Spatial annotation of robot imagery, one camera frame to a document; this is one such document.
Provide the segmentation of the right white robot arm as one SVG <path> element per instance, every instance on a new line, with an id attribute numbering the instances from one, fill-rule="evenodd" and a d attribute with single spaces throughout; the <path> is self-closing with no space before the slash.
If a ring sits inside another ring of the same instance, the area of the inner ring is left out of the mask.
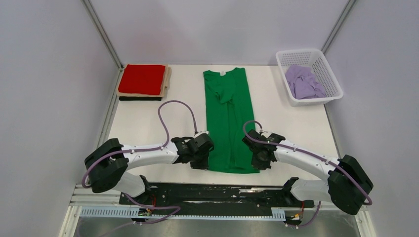
<path id="1" fill-rule="evenodd" d="M 316 154 L 285 137 L 254 129 L 242 142 L 252 153 L 251 165 L 258 170 L 271 168 L 273 162 L 286 163 L 314 176 L 315 180 L 290 178 L 284 185 L 283 202 L 295 206 L 300 201 L 331 202 L 341 211 L 356 215 L 363 205 L 371 205 L 369 193 L 374 185 L 356 158 Z"/>

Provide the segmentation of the green t shirt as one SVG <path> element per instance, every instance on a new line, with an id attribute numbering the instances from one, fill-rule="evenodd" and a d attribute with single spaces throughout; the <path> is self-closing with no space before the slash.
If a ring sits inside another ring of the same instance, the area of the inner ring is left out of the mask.
<path id="1" fill-rule="evenodd" d="M 242 142 L 243 125 L 254 120 L 254 113 L 244 68 L 230 71 L 204 71 L 206 124 L 214 150 L 210 152 L 209 170 L 224 173 L 259 173 L 251 165 L 252 152 Z"/>

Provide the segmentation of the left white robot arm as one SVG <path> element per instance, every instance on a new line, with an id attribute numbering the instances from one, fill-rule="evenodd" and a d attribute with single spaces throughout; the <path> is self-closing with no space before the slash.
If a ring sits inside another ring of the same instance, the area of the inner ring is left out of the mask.
<path id="1" fill-rule="evenodd" d="M 174 137 L 166 143 L 148 146 L 123 145 L 117 138 L 107 140 L 84 160 L 83 187 L 99 194 L 115 190 L 134 198 L 139 204 L 151 199 L 151 189 L 143 175 L 129 170 L 154 165 L 188 163 L 194 169 L 207 169 L 214 142 L 206 132 L 192 137 Z"/>

